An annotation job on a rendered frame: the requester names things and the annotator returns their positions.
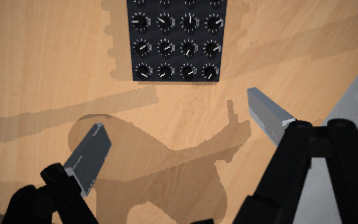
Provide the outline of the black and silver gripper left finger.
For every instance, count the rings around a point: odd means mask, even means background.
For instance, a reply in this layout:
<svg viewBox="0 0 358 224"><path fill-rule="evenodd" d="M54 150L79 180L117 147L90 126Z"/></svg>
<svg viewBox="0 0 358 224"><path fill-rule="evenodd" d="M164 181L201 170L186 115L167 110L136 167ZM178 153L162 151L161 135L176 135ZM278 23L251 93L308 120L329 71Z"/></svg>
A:
<svg viewBox="0 0 358 224"><path fill-rule="evenodd" d="M52 224L56 211L62 224L99 224L82 197L111 147L103 123L94 124L63 166L54 163L41 171L45 186L27 185L13 194L1 224Z"/></svg>

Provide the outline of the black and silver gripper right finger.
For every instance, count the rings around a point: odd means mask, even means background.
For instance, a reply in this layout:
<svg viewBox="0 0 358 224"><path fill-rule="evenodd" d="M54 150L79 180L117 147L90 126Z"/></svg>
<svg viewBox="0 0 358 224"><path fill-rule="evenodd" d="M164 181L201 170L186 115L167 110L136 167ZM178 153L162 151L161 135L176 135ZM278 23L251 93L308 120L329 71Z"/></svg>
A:
<svg viewBox="0 0 358 224"><path fill-rule="evenodd" d="M326 160L342 224L358 224L356 124L337 118L327 126L313 126L256 87L248 88L247 95L249 115L277 148L232 224L293 224L312 157Z"/></svg>

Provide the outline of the black knob box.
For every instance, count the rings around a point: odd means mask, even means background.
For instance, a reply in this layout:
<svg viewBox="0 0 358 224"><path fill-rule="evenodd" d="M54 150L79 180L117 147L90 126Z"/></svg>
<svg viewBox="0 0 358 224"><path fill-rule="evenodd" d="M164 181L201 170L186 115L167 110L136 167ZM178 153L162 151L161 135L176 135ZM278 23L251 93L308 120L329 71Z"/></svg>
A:
<svg viewBox="0 0 358 224"><path fill-rule="evenodd" d="M133 81L219 82L227 1L126 0Z"/></svg>

